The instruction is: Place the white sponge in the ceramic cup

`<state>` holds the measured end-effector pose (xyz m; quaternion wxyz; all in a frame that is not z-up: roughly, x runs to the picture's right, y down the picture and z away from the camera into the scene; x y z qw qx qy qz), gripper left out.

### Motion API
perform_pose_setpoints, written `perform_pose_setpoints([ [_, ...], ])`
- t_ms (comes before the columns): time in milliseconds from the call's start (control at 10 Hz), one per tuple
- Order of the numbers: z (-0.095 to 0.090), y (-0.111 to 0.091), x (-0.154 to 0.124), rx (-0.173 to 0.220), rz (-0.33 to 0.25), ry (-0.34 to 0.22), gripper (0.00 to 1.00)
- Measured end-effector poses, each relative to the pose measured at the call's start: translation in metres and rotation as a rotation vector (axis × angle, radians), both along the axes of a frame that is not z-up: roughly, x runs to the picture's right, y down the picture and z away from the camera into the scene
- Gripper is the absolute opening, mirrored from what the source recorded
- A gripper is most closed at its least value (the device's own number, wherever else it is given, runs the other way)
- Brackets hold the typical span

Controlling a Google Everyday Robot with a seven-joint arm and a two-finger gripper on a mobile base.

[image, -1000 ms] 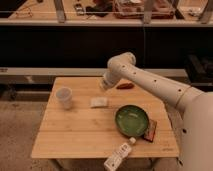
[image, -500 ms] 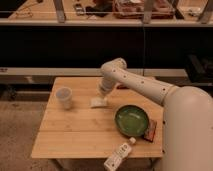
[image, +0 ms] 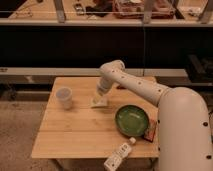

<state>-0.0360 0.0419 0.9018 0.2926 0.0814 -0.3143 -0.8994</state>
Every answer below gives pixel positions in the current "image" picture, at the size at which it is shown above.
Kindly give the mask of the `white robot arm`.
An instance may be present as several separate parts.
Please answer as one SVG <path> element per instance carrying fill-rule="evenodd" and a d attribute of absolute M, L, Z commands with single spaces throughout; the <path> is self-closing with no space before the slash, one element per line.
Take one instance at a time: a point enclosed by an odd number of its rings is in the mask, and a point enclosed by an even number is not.
<path fill-rule="evenodd" d="M 159 171 L 213 171 L 208 108 L 200 94 L 130 75 L 121 60 L 100 66 L 97 94 L 108 93 L 114 83 L 158 108 Z"/>

